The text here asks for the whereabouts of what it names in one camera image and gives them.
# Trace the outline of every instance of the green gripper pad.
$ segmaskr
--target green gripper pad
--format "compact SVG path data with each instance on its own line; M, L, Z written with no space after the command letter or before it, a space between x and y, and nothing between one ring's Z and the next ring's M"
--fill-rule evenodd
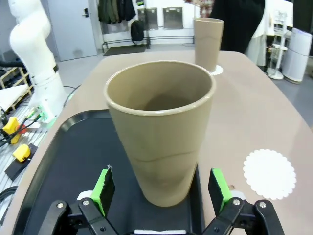
M211 169L208 185L215 215L223 209L225 203L231 199L231 192L220 169Z
M113 181L112 170L111 167L109 167L109 169L102 170L91 194L91 199L99 207L104 217L109 211L114 192L115 185Z

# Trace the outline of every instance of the beige tall cup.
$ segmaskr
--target beige tall cup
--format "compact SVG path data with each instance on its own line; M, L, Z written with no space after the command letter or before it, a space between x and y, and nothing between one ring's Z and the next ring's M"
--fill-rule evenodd
M132 66L106 83L118 136L151 203L168 207L187 196L215 89L207 70L179 61Z
M213 18L194 19L196 64L215 71L221 48L224 21Z

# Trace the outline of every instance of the white appliance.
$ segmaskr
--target white appliance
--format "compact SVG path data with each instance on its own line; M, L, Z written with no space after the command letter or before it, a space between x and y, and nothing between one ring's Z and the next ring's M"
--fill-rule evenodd
M283 75L293 83L300 83L308 63L312 35L293 28L289 49L285 54L282 69Z

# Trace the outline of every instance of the person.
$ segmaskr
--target person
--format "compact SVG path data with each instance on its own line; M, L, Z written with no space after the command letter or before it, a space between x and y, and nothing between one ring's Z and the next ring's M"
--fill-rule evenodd
M272 4L273 0L265 1L264 14L259 26L254 32L245 55L256 65L266 65L266 50L267 50L267 35L274 35L274 23L272 19Z
M184 2L200 7L200 17L202 18L210 17L214 4L214 0L184 0Z
M244 54L264 8L265 0L215 0L210 17L224 21L221 50Z

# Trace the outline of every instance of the metal panel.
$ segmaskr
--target metal panel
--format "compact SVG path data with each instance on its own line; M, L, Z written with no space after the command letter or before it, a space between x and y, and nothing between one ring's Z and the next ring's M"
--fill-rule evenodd
M158 30L158 23L157 23L157 8L146 8L146 13L148 17L149 23L149 30ZM139 20L145 22L145 10L138 9L138 18Z
M182 7L163 8L164 29L183 29Z

